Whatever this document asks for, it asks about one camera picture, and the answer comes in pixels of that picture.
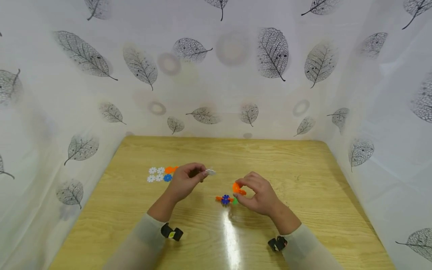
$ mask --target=circular stain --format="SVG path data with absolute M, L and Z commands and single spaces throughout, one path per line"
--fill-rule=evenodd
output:
M 246 61 L 249 52 L 247 36 L 242 32 L 230 32 L 219 37 L 215 46 L 216 56 L 226 66 L 237 66 Z
M 180 61 L 171 53 L 163 53 L 159 55 L 158 66 L 163 73 L 169 76 L 174 76 L 181 70 Z
M 245 134 L 243 134 L 243 138 L 245 138 L 245 139 L 252 138 L 252 133 L 245 133 Z
M 292 114 L 295 117 L 299 117 L 309 109 L 310 105 L 311 104 L 307 99 L 300 100 L 292 109 Z
M 164 115 L 166 113 L 165 106 L 157 101 L 150 102 L 147 108 L 154 115 Z

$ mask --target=left hand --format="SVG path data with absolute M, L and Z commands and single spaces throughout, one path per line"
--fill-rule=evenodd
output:
M 165 195 L 178 203 L 186 198 L 195 186 L 207 177 L 206 167 L 201 163 L 189 163 L 175 170 L 172 180 L 165 190 Z

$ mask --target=printed leaf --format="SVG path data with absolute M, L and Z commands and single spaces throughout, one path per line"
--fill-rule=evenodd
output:
M 123 122 L 123 115 L 121 115 L 120 110 L 114 106 L 114 104 L 109 102 L 103 102 L 99 105 L 99 111 L 103 115 L 104 119 L 108 123 L 118 123 L 121 122 L 123 124 L 126 124 Z
M 314 83 L 312 87 L 330 76 L 338 59 L 338 49 L 329 41 L 322 41 L 309 52 L 305 63 L 305 74 L 306 78 Z
M 209 107 L 198 108 L 190 114 L 194 116 L 195 120 L 203 124 L 212 125 L 221 121 L 219 116 L 213 113 Z
M 406 243 L 399 243 L 414 250 L 418 255 L 432 262 L 432 228 L 418 230 L 408 237 Z
M 258 71 L 266 78 L 281 78 L 288 63 L 288 42 L 280 30 L 264 28 L 258 36 Z
M 371 158 L 374 150 L 375 147 L 372 141 L 355 139 L 348 152 L 348 158 L 351 164 L 351 172 L 353 171 L 353 167 L 359 166 Z
M 66 31 L 54 32 L 57 43 L 64 53 L 85 73 L 99 77 L 110 77 L 108 64 L 105 59 L 90 44 L 79 36 Z
M 109 0 L 84 0 L 90 11 L 88 21 L 96 17 L 101 20 L 108 19 Z
M 61 183 L 56 189 L 57 199 L 67 205 L 79 205 L 81 209 L 81 200 L 83 199 L 84 187 L 78 180 L 70 180 Z
M 388 34 L 384 32 L 369 36 L 360 45 L 360 55 L 373 59 L 378 58 L 379 52 L 381 51 L 387 36 Z
M 410 109 L 420 119 L 432 123 L 432 73 L 426 74 L 411 101 Z
M 85 139 L 80 135 L 74 135 L 72 140 L 70 140 L 69 148 L 67 149 L 68 162 L 72 160 L 86 160 L 92 157 L 99 148 L 99 139 L 92 137 L 90 139 Z
M 212 6 L 215 6 L 219 9 L 222 10 L 222 18 L 220 19 L 220 21 L 223 20 L 223 9 L 226 5 L 226 3 L 228 2 L 228 0 L 206 0 L 207 3 L 209 3 Z
M 125 44 L 123 47 L 123 58 L 132 74 L 140 81 L 153 84 L 158 77 L 158 69 L 155 61 L 145 51 L 136 49 L 134 44 Z
M 342 3 L 342 0 L 313 0 L 311 9 L 308 12 L 302 14 L 306 15 L 312 12 L 317 15 L 328 15 L 332 14 Z
M 7 172 L 4 171 L 4 168 L 3 168 L 3 158 L 0 156 L 0 175 L 1 174 L 6 174 L 6 175 L 12 177 L 12 179 L 15 179 L 15 177 L 12 174 L 7 173 Z
M 403 2 L 403 8 L 413 16 L 410 22 L 402 28 L 404 30 L 407 28 L 413 20 L 423 12 L 427 11 L 432 7 L 432 0 L 405 0 Z
M 20 69 L 17 74 L 0 70 L 0 104 L 8 105 L 18 101 L 22 92 L 22 84 L 18 78 L 20 72 Z
M 342 134 L 343 132 L 343 129 L 345 127 L 345 120 L 348 114 L 349 114 L 348 108 L 340 108 L 339 110 L 335 111 L 333 114 L 327 115 L 327 116 L 331 116 L 331 115 L 333 116 L 331 118 L 331 121 L 333 122 L 333 124 L 337 125 L 340 134 Z
M 300 134 L 306 134 L 309 130 L 311 130 L 315 125 L 315 119 L 307 116 L 303 119 L 303 121 L 300 123 L 299 127 L 297 128 L 297 134 L 294 135 L 300 135 Z
M 208 51 L 198 41 L 191 38 L 181 38 L 174 43 L 172 51 L 178 59 L 186 62 L 201 63 Z
M 174 132 L 180 132 L 184 129 L 184 122 L 173 116 L 168 117 L 167 123 L 169 129 L 172 131 L 173 134 Z
M 255 104 L 247 104 L 241 109 L 240 120 L 243 123 L 247 123 L 252 126 L 252 123 L 255 122 L 257 117 L 258 106 L 256 106 Z

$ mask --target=forearm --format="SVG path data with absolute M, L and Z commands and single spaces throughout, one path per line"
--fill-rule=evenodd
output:
M 165 244 L 161 228 L 171 218 L 175 205 L 166 194 L 159 197 L 108 260 L 104 270 L 153 269 Z
M 165 244 L 160 222 L 144 214 L 126 240 L 104 266 L 104 270 L 151 270 Z
M 282 254 L 291 270 L 343 269 L 289 207 L 278 204 L 270 218 L 287 241 Z

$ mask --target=right hand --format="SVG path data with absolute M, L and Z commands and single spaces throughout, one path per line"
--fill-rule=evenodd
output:
M 255 192 L 252 198 L 246 198 L 238 193 L 234 193 L 234 197 L 241 205 L 258 214 L 272 217 L 277 212 L 278 207 L 284 206 L 270 182 L 256 172 L 250 172 L 235 182 L 240 187 L 246 186 Z

